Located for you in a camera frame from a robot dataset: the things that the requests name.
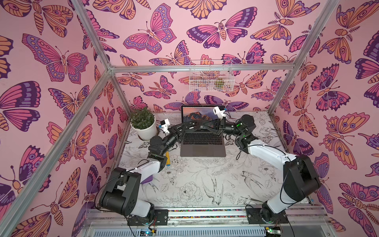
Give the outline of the grey laptop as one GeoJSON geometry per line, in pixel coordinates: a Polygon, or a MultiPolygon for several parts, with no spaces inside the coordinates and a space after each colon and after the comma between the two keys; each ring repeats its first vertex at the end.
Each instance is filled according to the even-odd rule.
{"type": "MultiPolygon", "coordinates": [[[[211,106],[183,106],[182,122],[209,122],[217,119],[211,106]]],[[[226,157],[224,137],[205,128],[186,133],[181,143],[181,157],[226,157]]]]}

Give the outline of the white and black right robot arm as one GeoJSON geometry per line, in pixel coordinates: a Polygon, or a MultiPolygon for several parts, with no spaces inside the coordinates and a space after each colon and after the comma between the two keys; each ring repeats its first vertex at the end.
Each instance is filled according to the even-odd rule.
{"type": "Polygon", "coordinates": [[[321,187],[319,175],[307,155],[283,152],[253,135],[252,131],[256,125],[251,115],[243,115],[231,123],[227,121],[224,110],[220,111],[218,107],[214,107],[214,114],[218,118],[204,123],[203,127],[217,135],[223,133],[235,136],[235,145],[240,153],[257,156],[283,174],[280,191],[262,204],[260,214],[266,223],[276,221],[279,213],[299,203],[321,187]]]}

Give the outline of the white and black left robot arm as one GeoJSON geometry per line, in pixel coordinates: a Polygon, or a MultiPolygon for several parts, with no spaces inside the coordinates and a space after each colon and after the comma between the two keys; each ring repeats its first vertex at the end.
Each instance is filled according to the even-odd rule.
{"type": "Polygon", "coordinates": [[[118,167],[111,172],[110,179],[104,185],[98,199],[99,208],[126,218],[137,217],[143,224],[151,224],[154,221],[155,206],[138,197],[140,185],[166,167],[166,152],[181,143],[187,133],[196,131],[196,123],[184,122],[164,131],[164,138],[154,136],[150,139],[149,153],[144,164],[129,169],[118,167]]]}

